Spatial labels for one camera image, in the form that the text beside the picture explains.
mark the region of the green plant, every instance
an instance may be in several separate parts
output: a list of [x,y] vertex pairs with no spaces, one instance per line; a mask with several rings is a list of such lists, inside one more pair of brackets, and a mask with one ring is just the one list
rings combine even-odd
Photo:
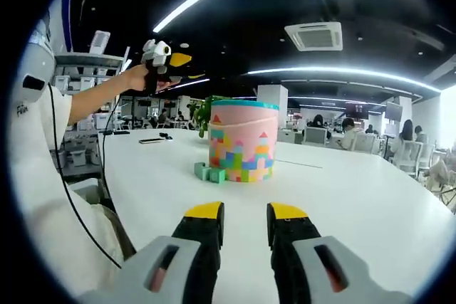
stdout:
[[194,117],[196,123],[199,125],[199,137],[204,137],[204,131],[207,131],[207,126],[211,120],[211,106],[214,101],[227,99],[223,96],[211,95],[208,96],[201,104],[199,110],[195,110]]

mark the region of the air conditioner vent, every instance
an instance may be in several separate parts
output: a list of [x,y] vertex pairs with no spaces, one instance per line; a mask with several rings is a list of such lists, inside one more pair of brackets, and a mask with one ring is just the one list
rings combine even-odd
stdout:
[[342,25],[339,22],[285,26],[299,51],[341,51]]

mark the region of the small object on table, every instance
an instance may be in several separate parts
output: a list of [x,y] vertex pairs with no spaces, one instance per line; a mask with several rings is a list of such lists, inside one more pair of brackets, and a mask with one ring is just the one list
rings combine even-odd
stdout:
[[217,169],[215,167],[209,170],[209,180],[212,183],[222,183],[225,181],[226,173],[224,169]]
[[206,163],[195,163],[194,171],[199,179],[202,179],[203,181],[209,180],[210,167],[206,167]]

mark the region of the white wall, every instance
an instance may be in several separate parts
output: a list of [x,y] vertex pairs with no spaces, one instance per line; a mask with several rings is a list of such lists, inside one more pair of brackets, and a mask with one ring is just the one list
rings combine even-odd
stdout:
[[402,127],[406,120],[413,121],[412,99],[405,96],[399,96],[395,99],[397,104],[402,106],[402,117],[400,119],[399,132],[402,132]]
[[256,101],[279,106],[279,127],[288,120],[288,89],[282,85],[259,85]]
[[364,130],[367,130],[369,125],[372,125],[373,129],[380,133],[382,130],[382,116],[370,114],[369,119],[364,120]]
[[440,145],[452,147],[456,140],[456,85],[440,94]]
[[421,126],[429,137],[429,143],[440,146],[441,111],[440,96],[416,103],[412,106],[413,126]]
[[177,98],[177,105],[179,110],[182,112],[184,119],[190,119],[190,109],[187,108],[187,105],[190,104],[190,96],[180,96]]

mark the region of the office worker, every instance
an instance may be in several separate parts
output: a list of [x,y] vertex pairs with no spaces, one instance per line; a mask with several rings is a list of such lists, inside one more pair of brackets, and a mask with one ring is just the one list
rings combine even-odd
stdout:
[[338,140],[337,144],[342,150],[349,150],[357,133],[353,119],[346,117],[342,122],[342,130],[345,132],[343,134],[343,139]]
[[[145,66],[137,65],[94,88],[73,96],[61,95],[57,88],[47,85],[54,73],[48,27],[47,15],[47,20],[39,21],[33,32],[16,72],[7,132],[10,176],[19,211],[37,253],[56,280],[77,296],[110,285],[117,268],[90,240],[71,208],[49,152],[56,148],[54,130],[60,145],[68,125],[87,118],[126,90],[143,90],[148,71]],[[29,75],[44,80],[39,89],[27,88],[23,80]],[[159,83],[157,90],[169,85]],[[121,226],[115,222],[115,214],[69,192],[95,240],[121,264],[127,255],[117,236]]]
[[408,119],[404,122],[402,132],[399,133],[399,137],[396,137],[391,145],[390,151],[387,153],[387,159],[394,157],[397,151],[401,150],[404,145],[404,141],[411,142],[413,140],[413,122]]
[[374,133],[372,125],[368,126],[368,129],[366,130],[366,134],[368,134],[368,133]]
[[436,164],[424,173],[424,176],[428,177],[426,181],[428,190],[433,190],[435,186],[446,184],[456,187],[456,140],[447,156],[444,159],[439,159]]
[[[323,116],[321,114],[317,114],[315,116],[315,118],[313,119],[311,125],[311,127],[317,127],[317,128],[326,128],[324,125],[323,125]],[[331,138],[331,132],[329,132],[328,130],[326,131],[326,139],[330,139]]]
[[166,116],[166,113],[167,113],[166,108],[163,108],[163,109],[162,109],[162,114],[160,114],[160,115],[158,116],[158,123],[159,123],[159,124],[165,124],[165,125],[166,125],[166,124],[169,124],[168,122],[169,122],[170,120],[168,119],[168,116]]
[[428,135],[423,132],[421,126],[415,127],[415,134],[416,134],[416,141],[422,142],[423,144],[427,144],[429,141]]
[[177,111],[177,121],[185,121],[184,115],[180,110]]

